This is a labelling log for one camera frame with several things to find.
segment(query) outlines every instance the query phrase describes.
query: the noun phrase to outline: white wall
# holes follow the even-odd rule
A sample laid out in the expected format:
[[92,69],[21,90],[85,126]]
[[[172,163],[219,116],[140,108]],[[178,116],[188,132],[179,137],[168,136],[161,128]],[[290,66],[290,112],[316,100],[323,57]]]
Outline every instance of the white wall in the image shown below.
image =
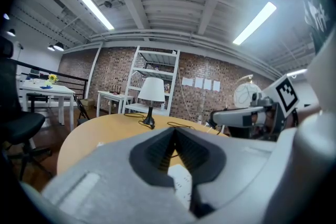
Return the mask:
[[297,105],[298,108],[303,108],[305,104],[318,103],[318,99],[307,81],[294,82],[293,86],[300,100]]
[[[6,33],[9,29],[15,29],[16,36],[12,37]],[[19,60],[30,65],[38,66],[41,68],[57,71],[59,62],[62,58],[62,52],[48,50],[48,44],[51,39],[40,32],[34,30],[28,25],[22,23],[20,20],[11,18],[2,29],[2,36],[13,42],[14,54],[12,59]],[[20,42],[24,47],[19,55],[19,47],[15,43]]]

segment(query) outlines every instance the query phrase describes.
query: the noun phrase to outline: ceiling light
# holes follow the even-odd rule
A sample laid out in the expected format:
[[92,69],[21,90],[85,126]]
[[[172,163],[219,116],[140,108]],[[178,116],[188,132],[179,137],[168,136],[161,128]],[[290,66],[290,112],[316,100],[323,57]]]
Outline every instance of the ceiling light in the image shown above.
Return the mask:
[[110,24],[110,22],[105,18],[103,13],[98,9],[98,7],[92,2],[92,0],[83,0],[85,5],[97,16],[98,19],[106,26],[107,29],[112,30],[114,27]]
[[15,37],[15,30],[11,29],[11,30],[7,31],[7,34],[9,34],[12,37]]
[[50,45],[50,46],[48,47],[48,50],[55,51],[55,49],[54,49],[53,45]]
[[234,44],[242,44],[246,38],[248,38],[255,30],[258,29],[264,21],[277,9],[275,5],[268,2],[265,7],[259,12],[259,14],[253,19],[253,21],[244,29],[243,32],[233,41]]
[[64,51],[64,45],[61,42],[57,42],[54,45],[54,48],[57,49],[57,50],[60,50],[60,51]]
[[298,75],[298,74],[302,74],[302,73],[305,73],[307,70],[306,69],[300,69],[300,70],[297,70],[297,71],[293,71],[291,73],[287,73],[287,76],[295,76],[295,75]]

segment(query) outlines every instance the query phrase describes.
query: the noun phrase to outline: white paper sheet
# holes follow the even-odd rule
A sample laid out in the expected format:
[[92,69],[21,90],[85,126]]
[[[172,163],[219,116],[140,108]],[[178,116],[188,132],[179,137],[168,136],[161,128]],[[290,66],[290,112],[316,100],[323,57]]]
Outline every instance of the white paper sheet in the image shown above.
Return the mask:
[[194,83],[194,79],[189,79],[189,78],[185,78],[183,77],[182,79],[182,85],[186,85],[186,86],[193,86]]
[[195,88],[202,88],[202,87],[203,87],[203,79],[202,78],[196,78]]
[[189,171],[180,164],[168,169],[168,175],[174,179],[175,195],[189,209],[192,190],[192,178]]
[[220,81],[214,80],[213,90],[219,92],[221,88]]
[[204,90],[211,90],[211,79],[205,79],[204,80]]

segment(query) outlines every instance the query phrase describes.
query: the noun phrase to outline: black lamp base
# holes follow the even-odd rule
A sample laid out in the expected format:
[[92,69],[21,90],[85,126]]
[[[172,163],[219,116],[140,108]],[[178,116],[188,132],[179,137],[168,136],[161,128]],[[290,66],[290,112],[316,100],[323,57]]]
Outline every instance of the black lamp base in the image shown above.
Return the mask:
[[152,117],[152,112],[153,112],[153,107],[149,107],[148,109],[148,114],[147,114],[147,117],[146,119],[144,119],[142,122],[146,125],[150,125],[152,129],[154,129],[154,119]]

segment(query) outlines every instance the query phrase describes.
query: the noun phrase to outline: yellow flower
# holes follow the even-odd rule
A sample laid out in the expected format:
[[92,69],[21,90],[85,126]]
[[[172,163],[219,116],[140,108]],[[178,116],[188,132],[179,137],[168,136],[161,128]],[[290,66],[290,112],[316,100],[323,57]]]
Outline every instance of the yellow flower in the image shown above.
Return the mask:
[[57,81],[57,76],[55,74],[50,74],[49,77],[48,77],[50,80],[55,80]]

